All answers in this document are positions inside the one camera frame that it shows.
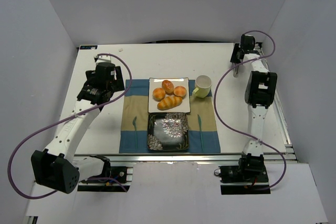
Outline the metal serving tongs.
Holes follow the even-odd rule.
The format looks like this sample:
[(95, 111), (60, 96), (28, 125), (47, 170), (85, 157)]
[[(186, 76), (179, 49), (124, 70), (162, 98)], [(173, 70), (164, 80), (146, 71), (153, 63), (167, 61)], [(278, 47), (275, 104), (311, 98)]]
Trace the metal serving tongs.
[(239, 72), (239, 64), (238, 63), (232, 63), (232, 67), (233, 67), (233, 77), (237, 77), (238, 76), (238, 72)]

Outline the round bread roll top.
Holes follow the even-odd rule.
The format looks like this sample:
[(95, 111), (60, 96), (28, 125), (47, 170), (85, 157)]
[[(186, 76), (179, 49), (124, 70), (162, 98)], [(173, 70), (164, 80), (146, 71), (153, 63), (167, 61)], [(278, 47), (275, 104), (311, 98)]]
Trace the round bread roll top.
[(162, 89), (166, 92), (166, 94), (171, 95), (174, 92), (174, 84), (170, 80), (162, 81)]

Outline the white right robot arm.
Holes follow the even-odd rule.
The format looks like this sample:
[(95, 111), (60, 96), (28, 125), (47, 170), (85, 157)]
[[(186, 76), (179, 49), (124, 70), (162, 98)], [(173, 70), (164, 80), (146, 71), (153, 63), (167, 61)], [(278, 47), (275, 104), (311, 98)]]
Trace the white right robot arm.
[(264, 170), (263, 137), (265, 118), (275, 96), (277, 74), (264, 66), (259, 53), (255, 50), (255, 38), (243, 34), (240, 43), (234, 45), (230, 59), (234, 67), (233, 76), (237, 77), (240, 63), (249, 60), (251, 72), (245, 91), (245, 102), (248, 108), (248, 142), (244, 146), (238, 166), (233, 168), (235, 182), (255, 184)]

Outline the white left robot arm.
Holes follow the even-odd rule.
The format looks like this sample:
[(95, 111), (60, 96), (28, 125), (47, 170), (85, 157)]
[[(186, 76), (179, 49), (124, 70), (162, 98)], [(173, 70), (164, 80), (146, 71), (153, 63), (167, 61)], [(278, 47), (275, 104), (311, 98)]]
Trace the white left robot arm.
[(124, 90), (121, 68), (101, 62), (95, 70), (86, 71), (86, 78), (72, 111), (74, 118), (64, 123), (43, 151), (34, 151), (31, 156), (36, 183), (67, 194), (90, 177), (103, 180), (111, 176), (110, 161), (104, 156), (91, 155), (80, 161), (73, 158), (103, 104), (110, 101), (115, 92)]

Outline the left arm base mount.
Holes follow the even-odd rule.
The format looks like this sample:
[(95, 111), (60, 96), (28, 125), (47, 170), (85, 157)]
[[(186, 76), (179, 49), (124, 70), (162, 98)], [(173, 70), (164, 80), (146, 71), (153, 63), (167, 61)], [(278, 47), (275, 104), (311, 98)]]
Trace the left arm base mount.
[(132, 169), (112, 165), (110, 159), (100, 155), (90, 155), (73, 165), (80, 173), (78, 191), (116, 193), (128, 192)]

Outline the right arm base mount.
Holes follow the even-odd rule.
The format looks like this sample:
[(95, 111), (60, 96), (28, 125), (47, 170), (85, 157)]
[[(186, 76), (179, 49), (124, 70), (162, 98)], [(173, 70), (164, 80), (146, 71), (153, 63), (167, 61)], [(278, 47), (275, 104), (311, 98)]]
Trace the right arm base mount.
[(238, 165), (220, 166), (214, 170), (220, 179), (222, 195), (270, 194), (269, 179), (264, 156), (242, 155)]

